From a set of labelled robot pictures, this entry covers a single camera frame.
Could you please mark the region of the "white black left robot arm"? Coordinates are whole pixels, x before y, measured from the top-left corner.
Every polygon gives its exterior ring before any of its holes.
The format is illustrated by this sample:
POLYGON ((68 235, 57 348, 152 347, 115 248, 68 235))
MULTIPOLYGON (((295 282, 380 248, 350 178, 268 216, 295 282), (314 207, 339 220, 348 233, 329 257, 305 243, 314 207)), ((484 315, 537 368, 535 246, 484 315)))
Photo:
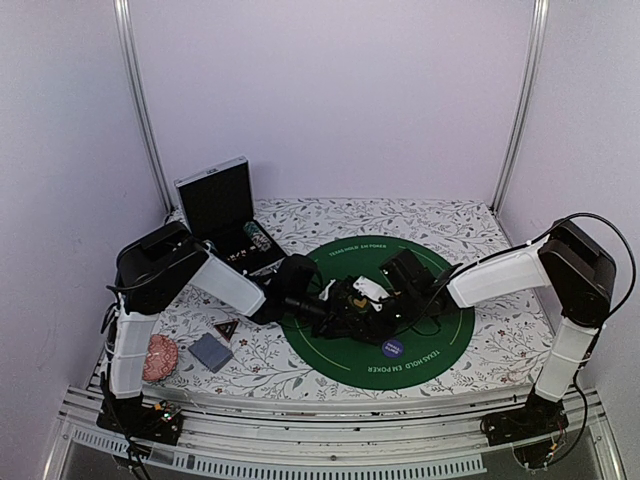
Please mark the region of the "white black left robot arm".
POLYGON ((194 237, 178 221, 126 246, 116 267, 116 281, 109 287, 115 300, 101 326, 107 336, 102 372, 106 390, 115 398, 109 415, 128 434, 148 426, 146 408, 132 398, 142 393, 154 325, 185 287, 204 291, 257 324, 277 322, 286 314, 320 324, 335 310, 330 298, 308 293, 318 273, 309 258, 291 255, 273 273, 242 274, 215 253, 211 242, 194 237))

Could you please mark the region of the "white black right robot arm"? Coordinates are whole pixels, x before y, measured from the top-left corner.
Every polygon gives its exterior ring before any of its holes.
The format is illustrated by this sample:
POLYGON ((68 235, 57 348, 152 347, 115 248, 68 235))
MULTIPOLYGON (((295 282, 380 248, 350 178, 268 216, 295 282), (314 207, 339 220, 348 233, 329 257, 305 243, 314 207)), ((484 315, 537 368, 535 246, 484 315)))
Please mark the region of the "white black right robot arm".
POLYGON ((359 300, 371 302, 393 325, 469 309, 522 290, 552 289, 562 321, 532 387, 532 402, 518 412, 516 421, 524 435, 537 436, 554 422, 554 404, 573 383, 606 321, 620 308, 612 302, 615 261, 575 224, 577 217, 563 217, 524 244, 437 278, 423 270, 402 274, 399 286, 389 291, 366 277, 351 285, 359 300))

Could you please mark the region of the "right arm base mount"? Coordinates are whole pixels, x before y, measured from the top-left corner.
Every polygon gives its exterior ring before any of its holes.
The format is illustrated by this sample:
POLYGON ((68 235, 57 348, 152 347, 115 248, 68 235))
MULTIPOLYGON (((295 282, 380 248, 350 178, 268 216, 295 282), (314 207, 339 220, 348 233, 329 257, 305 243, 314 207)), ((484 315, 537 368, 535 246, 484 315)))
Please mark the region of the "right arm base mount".
MULTIPOLYGON (((569 422, 561 400, 552 402, 530 393, 522 407, 490 413, 482 417, 480 430, 490 446, 527 440, 558 432, 563 436, 569 422)), ((516 447, 515 459, 524 467, 541 468, 548 464, 558 448, 558 441, 545 440, 516 447)))

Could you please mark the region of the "purple small blind button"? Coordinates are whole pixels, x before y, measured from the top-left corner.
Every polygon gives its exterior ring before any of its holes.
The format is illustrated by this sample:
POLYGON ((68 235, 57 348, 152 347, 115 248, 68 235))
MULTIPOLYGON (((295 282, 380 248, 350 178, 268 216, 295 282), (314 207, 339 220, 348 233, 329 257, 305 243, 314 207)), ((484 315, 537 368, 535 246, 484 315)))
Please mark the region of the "purple small blind button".
POLYGON ((404 354, 404 345, 397 339, 389 339, 382 344, 381 350, 387 358, 396 359, 404 354))

